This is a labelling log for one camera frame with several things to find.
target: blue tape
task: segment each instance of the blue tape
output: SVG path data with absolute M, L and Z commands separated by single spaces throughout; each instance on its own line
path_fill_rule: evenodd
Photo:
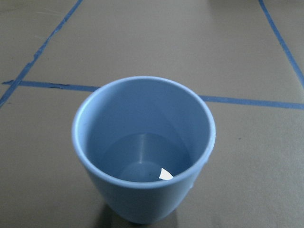
M 4 85 L 11 85 L 14 83 L 14 80 L 3 82 Z M 20 86 L 31 86 L 31 87 L 40 87 L 40 88 L 57 88 L 65 90 L 77 90 L 77 91 L 87 91 L 94 92 L 98 89 L 98 86 L 86 86 L 86 85 L 66 85 L 58 83 L 48 83 L 48 82 L 33 82 L 33 81 L 22 81 Z M 288 103 L 288 102 L 278 102 L 278 101 L 263 101 L 263 100 L 250 100 L 250 99 L 239 99 L 239 98 L 230 98 L 230 97 L 221 97 L 221 96 L 203 96 L 200 95 L 200 98 L 205 102 L 219 102 L 219 103 L 228 103 L 236 105 L 255 105 L 255 106 L 266 106 L 266 107 L 275 107 L 275 108 L 289 108 L 289 109 L 301 109 L 304 110 L 304 104 L 300 103 Z
M 260 3 L 260 6 L 261 6 L 261 8 L 262 8 L 262 10 L 263 10 L 263 12 L 264 12 L 264 14 L 265 14 L 268 22 L 269 22 L 269 24 L 270 24 L 270 26 L 271 26 L 274 34 L 276 35 L 276 38 L 280 42 L 280 44 L 281 44 L 281 46 L 282 46 L 282 48 L 283 48 L 283 50 L 284 50 L 284 52 L 285 52 L 285 54 L 286 54 L 286 56 L 287 56 L 287 58 L 289 60 L 291 66 L 293 67 L 296 75 L 298 76 L 298 78 L 299 78 L 299 80 L 300 80 L 300 82 L 302 84 L 302 87 L 304 88 L 304 75 L 303 75 L 300 67 L 298 66 L 298 64 L 297 64 L 296 60 L 294 59 L 293 55 L 291 54 L 291 52 L 290 52 L 287 44 L 285 43 L 283 37 L 281 36 L 279 30 L 276 27 L 274 21 L 272 20 L 272 18 L 270 16 L 270 13 L 268 12 L 268 10 L 267 10 L 267 8 L 266 8 L 266 6 L 264 4 L 264 1 L 263 0 L 258 0 L 258 2 Z
M 29 72 L 29 70 L 33 67 L 37 59 L 41 56 L 44 49 L 48 45 L 51 38 L 59 31 L 61 30 L 62 26 L 67 22 L 67 20 L 71 17 L 71 15 L 75 12 L 75 10 L 78 8 L 82 0 L 78 0 L 76 4 L 72 7 L 72 9 L 65 15 L 65 17 L 62 19 L 62 21 L 57 25 L 55 30 L 49 35 L 47 40 L 42 44 L 42 46 L 38 49 L 38 51 L 34 54 L 34 59 L 27 63 L 26 66 L 22 69 L 20 74 L 17 76 L 17 78 L 13 81 L 13 83 L 10 85 L 10 87 L 7 89 L 7 91 L 4 93 L 2 98 L 0 99 L 0 107 L 3 106 L 3 104 L 9 99 L 9 97 L 12 95 L 12 93 L 16 90 L 16 88 L 19 86 L 21 81 L 24 79 L 25 75 Z

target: blue cup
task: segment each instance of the blue cup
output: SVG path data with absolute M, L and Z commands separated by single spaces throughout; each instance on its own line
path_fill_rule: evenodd
M 206 104 L 174 81 L 135 76 L 93 92 L 72 127 L 75 151 L 106 203 L 140 224 L 169 215 L 215 143 Z

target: cup rim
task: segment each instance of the cup rim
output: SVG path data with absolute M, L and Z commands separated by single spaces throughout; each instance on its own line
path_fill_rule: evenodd
M 115 86 L 116 84 L 120 84 L 120 83 L 127 82 L 127 81 L 134 81 L 134 80 L 153 80 L 153 81 L 169 83 L 173 86 L 179 87 L 180 89 L 184 90 L 186 93 L 190 94 L 200 104 L 200 106 L 204 109 L 207 119 L 209 121 L 210 138 L 209 138 L 209 141 L 207 143 L 204 153 L 188 169 L 186 169 L 185 171 L 174 176 L 174 178 L 172 178 L 170 180 L 158 180 L 158 181 L 152 181 L 152 182 L 133 182 L 133 181 L 127 181 L 127 180 L 122 180 L 122 179 L 113 177 L 113 176 L 101 171 L 96 166 L 94 166 L 89 161 L 89 159 L 85 156 L 85 153 L 82 150 L 82 147 L 80 145 L 78 134 L 77 134 L 77 132 L 78 132 L 77 126 L 78 126 L 79 119 L 80 119 L 83 111 L 85 110 L 86 106 L 90 103 L 90 101 L 93 100 L 96 96 L 98 96 L 103 90 L 107 89 L 108 87 Z M 119 185 L 122 187 L 135 188 L 135 189 L 151 189 L 151 188 L 157 188 L 157 187 L 158 188 L 164 187 L 167 185 L 177 183 L 177 182 L 193 175 L 197 171 L 200 171 L 200 169 L 202 167 L 201 164 L 202 163 L 204 164 L 207 162 L 207 160 L 213 150 L 213 147 L 215 144 L 215 138 L 216 138 L 215 122 L 214 122 L 213 116 L 211 114 L 211 111 L 209 110 L 206 103 L 196 93 L 194 93 L 192 90 L 190 90 L 186 86 L 184 86 L 178 82 L 175 82 L 175 81 L 172 81 L 172 80 L 169 80 L 166 78 L 162 78 L 162 77 L 156 77 L 156 76 L 126 77 L 126 78 L 122 78 L 122 79 L 118 79 L 116 81 L 110 82 L 110 83 L 100 87 L 99 89 L 95 90 L 91 95 L 89 95 L 89 97 L 87 97 L 84 100 L 84 102 L 80 105 L 79 109 L 76 112 L 76 115 L 74 117 L 73 124 L 72 124 L 73 146 L 76 151 L 76 154 L 78 155 L 78 158 L 80 159 L 82 164 L 85 166 L 85 168 L 87 170 L 89 170 L 90 172 L 92 172 L 97 177 L 103 179 L 104 181 L 107 181 L 107 182 L 110 182 L 112 184 Z

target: painter's tape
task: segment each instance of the painter's tape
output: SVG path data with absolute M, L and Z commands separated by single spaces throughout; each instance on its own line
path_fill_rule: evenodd
M 3 82 L 4 85 L 11 85 L 14 80 Z M 49 82 L 34 82 L 34 81 L 21 81 L 20 86 L 31 86 L 40 88 L 56 88 L 65 90 L 77 90 L 77 91 L 87 91 L 94 92 L 99 87 L 98 86 L 86 86 L 86 85 L 71 85 L 71 84 L 58 84 Z M 228 103 L 236 105 L 255 105 L 255 106 L 266 106 L 274 108 L 289 108 L 289 109 L 301 109 L 304 110 L 304 104 L 300 103 L 289 103 L 289 102 L 279 102 L 279 101 L 264 101 L 264 100 L 250 100 L 241 98 L 231 98 L 231 97 L 221 97 L 221 96 L 204 96 L 200 95 L 200 98 L 205 102 L 219 102 Z
M 263 10 L 263 12 L 264 12 L 264 14 L 265 14 L 268 22 L 269 22 L 269 24 L 270 24 L 270 26 L 271 26 L 274 34 L 276 35 L 276 38 L 279 40 L 279 42 L 280 42 L 280 44 L 281 44 L 281 46 L 282 46 L 282 48 L 283 48 L 283 50 L 284 50 L 284 52 L 286 54 L 286 56 L 287 56 L 287 58 L 288 58 L 288 60 L 289 60 L 289 62 L 291 64 L 291 66 L 293 67 L 296 75 L 298 76 L 298 78 L 299 78 L 299 80 L 300 80 L 300 82 L 301 82 L 301 84 L 302 84 L 302 86 L 304 88 L 304 75 L 303 75 L 300 67 L 298 66 L 295 58 L 291 54 L 291 52 L 290 52 L 287 44 L 285 43 L 283 37 L 281 36 L 279 30 L 276 27 L 274 21 L 272 20 L 272 18 L 270 16 L 270 13 L 268 12 L 268 10 L 267 10 L 267 8 L 266 8 L 266 6 L 264 4 L 264 1 L 263 0 L 259 0 L 259 3 L 260 3 L 260 6 L 261 6 L 261 8 L 262 8 L 262 10 Z
M 71 15 L 75 12 L 75 10 L 78 8 L 82 0 L 78 0 L 76 4 L 72 7 L 72 9 L 65 15 L 65 17 L 62 19 L 62 21 L 57 25 L 57 27 L 54 29 L 54 31 L 49 35 L 47 40 L 41 45 L 41 47 L 38 49 L 38 51 L 34 54 L 34 59 L 27 63 L 26 66 L 22 69 L 20 74 L 17 76 L 17 78 L 13 81 L 13 83 L 10 85 L 10 87 L 7 89 L 7 91 L 4 93 L 2 98 L 0 99 L 0 107 L 9 99 L 9 97 L 12 95 L 12 93 L 16 90 L 16 88 L 19 86 L 19 84 L 24 79 L 25 75 L 29 72 L 29 70 L 32 68 L 32 66 L 35 64 L 37 59 L 41 56 L 44 49 L 48 45 L 51 38 L 59 31 L 61 30 L 62 26 L 67 22 L 67 20 L 71 17 Z

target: plastic cup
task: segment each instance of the plastic cup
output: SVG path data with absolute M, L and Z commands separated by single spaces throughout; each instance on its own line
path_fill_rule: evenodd
M 135 76 L 93 92 L 78 109 L 75 151 L 106 203 L 140 224 L 169 215 L 215 143 L 207 105 L 174 81 Z

